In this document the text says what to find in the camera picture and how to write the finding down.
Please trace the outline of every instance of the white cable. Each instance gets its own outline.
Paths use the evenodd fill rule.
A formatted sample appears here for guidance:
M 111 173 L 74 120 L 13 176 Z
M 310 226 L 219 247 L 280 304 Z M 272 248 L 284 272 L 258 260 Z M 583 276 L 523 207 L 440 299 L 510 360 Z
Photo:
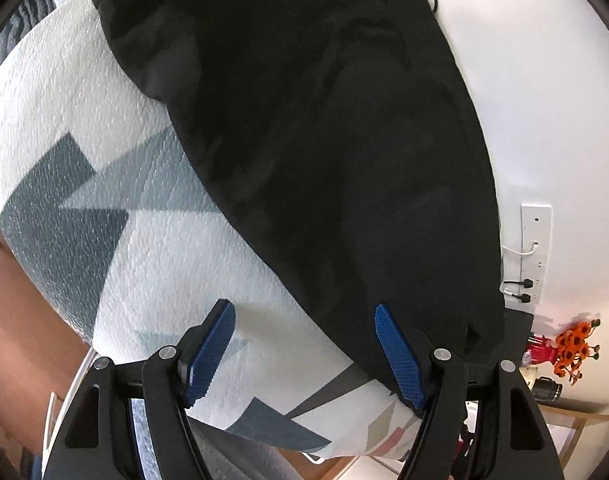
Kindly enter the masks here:
M 509 251 L 510 253 L 517 254 L 518 256 L 529 256 L 530 254 L 533 254 L 535 252 L 535 248 L 537 246 L 538 246 L 538 242 L 533 242 L 533 246 L 531 247 L 531 250 L 529 252 L 527 252 L 527 253 L 519 253 L 518 251 L 514 251 L 513 249 L 510 249 L 510 248 L 508 248 L 506 246 L 502 246 L 502 248 L 505 251 Z

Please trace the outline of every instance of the blue textured fingertip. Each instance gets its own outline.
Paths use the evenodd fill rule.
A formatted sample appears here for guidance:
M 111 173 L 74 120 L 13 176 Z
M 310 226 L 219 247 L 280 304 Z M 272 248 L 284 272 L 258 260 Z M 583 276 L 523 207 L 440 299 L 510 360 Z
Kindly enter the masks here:
M 375 332 L 398 381 L 402 397 L 411 401 L 417 409 L 422 409 L 427 396 L 422 391 L 420 367 L 386 305 L 380 304 L 375 309 Z
M 184 391 L 186 405 L 191 407 L 196 400 L 206 395 L 216 374 L 222 356 L 235 331 L 235 307 L 229 302 L 216 319 L 204 343 L 188 367 L 187 387 Z

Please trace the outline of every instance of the black fabric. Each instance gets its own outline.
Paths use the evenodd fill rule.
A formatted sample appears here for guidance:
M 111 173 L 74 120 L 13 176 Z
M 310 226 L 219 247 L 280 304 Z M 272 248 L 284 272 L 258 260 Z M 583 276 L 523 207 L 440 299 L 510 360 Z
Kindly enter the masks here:
M 24 0 L 0 33 L 0 65 L 38 22 L 56 8 L 54 0 Z
M 427 0 L 93 2 L 226 218 L 367 373 L 398 391 L 379 303 L 458 354 L 502 341 L 491 165 Z

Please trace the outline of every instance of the silver screw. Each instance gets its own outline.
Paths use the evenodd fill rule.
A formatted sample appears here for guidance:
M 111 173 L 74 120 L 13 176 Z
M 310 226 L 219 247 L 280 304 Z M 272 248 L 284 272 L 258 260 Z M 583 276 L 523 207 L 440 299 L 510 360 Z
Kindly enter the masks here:
M 158 355 L 162 358 L 162 359 L 171 359 L 172 357 L 175 357 L 176 355 L 176 348 L 174 346 L 165 346 L 164 348 L 160 348 L 160 351 L 158 352 Z
M 440 361 L 449 361 L 451 358 L 451 352 L 449 352 L 446 348 L 437 348 L 435 352 L 433 352 L 436 359 L 440 359 Z
M 93 364 L 93 367 L 96 370 L 104 370 L 109 364 L 109 358 L 108 357 L 100 357 L 98 359 L 96 359 L 96 361 Z
M 502 368 L 505 372 L 513 373 L 515 371 L 515 363 L 505 359 L 500 363 L 500 368 Z

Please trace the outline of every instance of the brown floor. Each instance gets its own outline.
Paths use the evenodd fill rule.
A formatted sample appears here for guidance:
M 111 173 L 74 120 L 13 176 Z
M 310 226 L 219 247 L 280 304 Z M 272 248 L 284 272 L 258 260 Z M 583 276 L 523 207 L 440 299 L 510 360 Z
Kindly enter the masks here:
M 3 244 L 0 425 L 22 446 L 41 452 L 49 395 L 66 395 L 86 351 L 87 346 L 51 309 Z

